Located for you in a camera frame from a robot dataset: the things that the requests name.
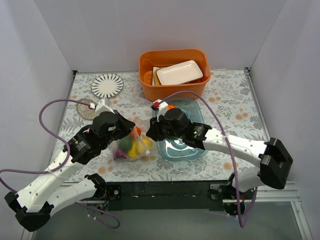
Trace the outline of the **yellow mango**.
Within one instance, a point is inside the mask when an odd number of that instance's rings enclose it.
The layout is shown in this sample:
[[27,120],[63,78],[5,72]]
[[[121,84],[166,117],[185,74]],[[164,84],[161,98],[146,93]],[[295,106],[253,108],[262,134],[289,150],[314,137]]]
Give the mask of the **yellow mango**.
[[139,151],[137,149],[137,141],[132,142],[132,148],[127,152],[127,155],[131,159],[136,159],[138,157]]

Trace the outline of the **orange mandarin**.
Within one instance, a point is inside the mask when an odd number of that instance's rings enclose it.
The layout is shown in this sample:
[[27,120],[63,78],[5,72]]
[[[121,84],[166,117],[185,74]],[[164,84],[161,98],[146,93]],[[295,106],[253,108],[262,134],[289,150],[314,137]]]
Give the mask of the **orange mandarin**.
[[173,104],[168,105],[168,110],[175,109],[176,107]]

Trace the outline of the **yellow pear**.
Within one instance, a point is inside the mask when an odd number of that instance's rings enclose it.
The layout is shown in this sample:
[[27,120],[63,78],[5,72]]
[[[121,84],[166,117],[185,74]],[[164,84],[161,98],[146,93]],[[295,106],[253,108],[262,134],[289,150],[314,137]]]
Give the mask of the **yellow pear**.
[[140,153],[146,153],[152,147],[153,147],[153,142],[147,137],[142,138],[141,141],[137,145],[138,151]]

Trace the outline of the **clear zip top bag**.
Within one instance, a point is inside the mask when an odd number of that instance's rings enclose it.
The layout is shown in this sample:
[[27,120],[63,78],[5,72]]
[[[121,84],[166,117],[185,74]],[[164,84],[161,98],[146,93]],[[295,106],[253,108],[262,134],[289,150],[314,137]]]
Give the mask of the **clear zip top bag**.
[[152,148],[152,140],[136,125],[128,135],[113,142],[110,151],[114,162],[128,162],[148,156]]

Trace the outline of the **green pepper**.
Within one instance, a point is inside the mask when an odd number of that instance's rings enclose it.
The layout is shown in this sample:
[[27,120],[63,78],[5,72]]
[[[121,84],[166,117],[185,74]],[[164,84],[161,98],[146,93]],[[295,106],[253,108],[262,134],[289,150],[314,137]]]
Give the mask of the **green pepper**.
[[133,141],[131,138],[119,139],[117,144],[118,144],[118,147],[124,152],[128,152],[133,147]]

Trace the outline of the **purple sweet potato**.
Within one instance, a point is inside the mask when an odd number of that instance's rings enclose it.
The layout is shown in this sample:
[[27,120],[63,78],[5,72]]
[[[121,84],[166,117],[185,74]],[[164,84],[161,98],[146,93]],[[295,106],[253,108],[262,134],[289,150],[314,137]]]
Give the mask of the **purple sweet potato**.
[[113,158],[115,161],[124,161],[127,159],[126,153],[117,148],[113,151]]

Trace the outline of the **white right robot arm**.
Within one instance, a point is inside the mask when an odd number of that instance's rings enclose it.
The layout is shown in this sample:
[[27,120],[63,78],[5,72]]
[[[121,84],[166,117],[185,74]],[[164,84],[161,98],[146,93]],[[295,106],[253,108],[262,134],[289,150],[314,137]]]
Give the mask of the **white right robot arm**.
[[253,164],[252,168],[232,177],[231,183],[226,186],[227,195],[232,199],[260,186],[277,190],[286,186],[293,158],[277,138],[260,141],[234,135],[224,136],[210,125],[192,122],[178,108],[153,117],[149,122],[146,135],[156,142],[178,138],[189,147],[234,155]]

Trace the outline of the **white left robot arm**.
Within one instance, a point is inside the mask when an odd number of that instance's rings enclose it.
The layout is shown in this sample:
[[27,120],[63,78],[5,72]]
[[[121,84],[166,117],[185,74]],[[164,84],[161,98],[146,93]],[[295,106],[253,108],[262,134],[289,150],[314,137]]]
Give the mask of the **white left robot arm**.
[[68,141],[58,157],[25,188],[10,191],[5,197],[15,218],[27,231],[43,227],[50,218],[83,199],[101,200],[107,194],[107,183],[97,173],[67,188],[61,185],[91,159],[99,156],[112,142],[128,136],[135,123],[117,111],[105,111],[93,119],[92,124],[82,127]]

